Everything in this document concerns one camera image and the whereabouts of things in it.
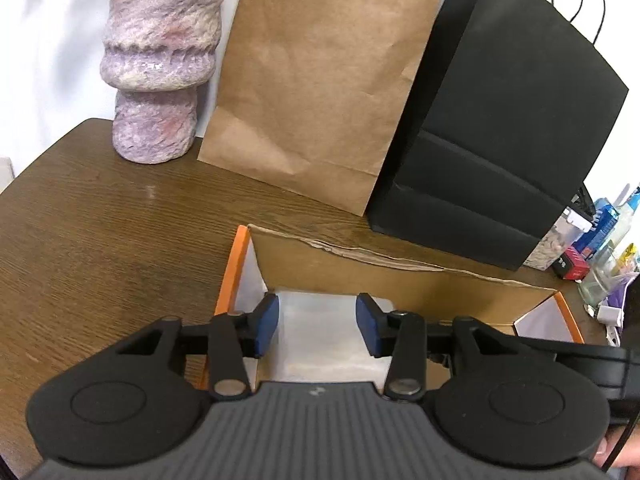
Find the brown paper bag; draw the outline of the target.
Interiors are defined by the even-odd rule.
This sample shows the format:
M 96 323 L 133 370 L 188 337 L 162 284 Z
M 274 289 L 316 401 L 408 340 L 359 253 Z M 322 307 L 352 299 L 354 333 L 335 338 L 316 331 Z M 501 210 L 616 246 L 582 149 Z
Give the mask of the brown paper bag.
M 240 0 L 200 159 L 363 214 L 438 0 Z

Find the white translucent plastic container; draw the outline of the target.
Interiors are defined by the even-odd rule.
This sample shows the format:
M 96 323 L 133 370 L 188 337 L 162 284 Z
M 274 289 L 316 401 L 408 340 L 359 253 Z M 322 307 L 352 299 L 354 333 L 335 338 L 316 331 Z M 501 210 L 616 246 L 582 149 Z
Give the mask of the white translucent plastic container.
M 276 382 L 372 382 L 382 389 L 389 358 L 370 356 L 354 295 L 278 292 L 279 322 L 256 378 Z

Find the purple textured vase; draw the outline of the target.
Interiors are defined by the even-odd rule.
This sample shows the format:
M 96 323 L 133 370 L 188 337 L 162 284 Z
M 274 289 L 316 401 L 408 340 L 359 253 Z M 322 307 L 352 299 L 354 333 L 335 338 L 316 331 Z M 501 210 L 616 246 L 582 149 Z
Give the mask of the purple textured vase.
M 115 88 L 112 140 L 122 158 L 155 165 L 193 143 L 198 88 L 215 73 L 224 0 L 111 0 L 102 79 Z

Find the orange cardboard box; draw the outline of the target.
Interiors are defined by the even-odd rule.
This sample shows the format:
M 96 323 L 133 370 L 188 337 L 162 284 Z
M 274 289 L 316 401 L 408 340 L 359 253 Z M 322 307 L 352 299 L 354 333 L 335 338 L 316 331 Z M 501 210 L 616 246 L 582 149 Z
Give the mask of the orange cardboard box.
M 355 297 L 367 292 L 385 312 L 416 312 L 428 322 L 472 316 L 507 335 L 584 340 L 562 292 L 553 288 L 239 226 L 214 312 L 248 312 L 266 292 L 278 296 L 280 290 Z M 252 386 L 261 383 L 259 360 L 245 362 Z

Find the clear blue-capped bottle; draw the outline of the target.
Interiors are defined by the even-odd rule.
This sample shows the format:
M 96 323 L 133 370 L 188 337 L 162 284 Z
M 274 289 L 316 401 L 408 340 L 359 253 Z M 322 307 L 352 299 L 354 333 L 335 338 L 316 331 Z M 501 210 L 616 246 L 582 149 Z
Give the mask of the clear blue-capped bottle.
M 638 275 L 636 254 L 624 255 L 623 241 L 631 230 L 639 207 L 639 189 L 636 188 L 623 204 L 616 225 L 603 245 L 594 253 L 590 270 L 580 282 L 578 290 L 587 306 L 596 308 L 617 289 Z

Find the blue packaged item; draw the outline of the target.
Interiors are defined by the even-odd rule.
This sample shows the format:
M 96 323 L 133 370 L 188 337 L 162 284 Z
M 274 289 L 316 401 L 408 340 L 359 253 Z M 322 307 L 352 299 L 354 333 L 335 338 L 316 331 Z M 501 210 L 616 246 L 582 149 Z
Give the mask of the blue packaged item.
M 576 240 L 573 247 L 582 258 L 589 260 L 603 245 L 608 234 L 615 228 L 620 214 L 616 207 L 605 197 L 594 203 L 596 214 L 591 229 Z

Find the clear lidded storage container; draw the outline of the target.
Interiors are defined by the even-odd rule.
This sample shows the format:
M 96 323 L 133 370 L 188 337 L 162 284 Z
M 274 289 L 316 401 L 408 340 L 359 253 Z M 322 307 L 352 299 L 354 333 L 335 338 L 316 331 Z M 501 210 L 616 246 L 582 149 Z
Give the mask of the clear lidded storage container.
M 558 220 L 526 258 L 524 266 L 538 271 L 547 270 L 582 234 L 590 231 L 595 213 L 593 200 L 582 184 Z

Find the black paper bag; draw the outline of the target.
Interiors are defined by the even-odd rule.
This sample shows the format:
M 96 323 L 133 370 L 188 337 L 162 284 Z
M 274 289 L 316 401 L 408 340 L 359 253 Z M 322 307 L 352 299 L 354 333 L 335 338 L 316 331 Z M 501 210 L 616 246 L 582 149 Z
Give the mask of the black paper bag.
M 445 0 L 370 227 L 519 268 L 584 182 L 627 93 L 547 0 Z

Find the red small box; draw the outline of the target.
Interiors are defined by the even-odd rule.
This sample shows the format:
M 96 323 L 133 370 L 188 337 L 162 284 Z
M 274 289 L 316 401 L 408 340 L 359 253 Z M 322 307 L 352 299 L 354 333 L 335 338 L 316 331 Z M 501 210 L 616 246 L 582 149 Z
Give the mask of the red small box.
M 551 269 L 561 280 L 578 281 L 588 274 L 590 267 L 585 258 L 570 246 L 552 262 Z

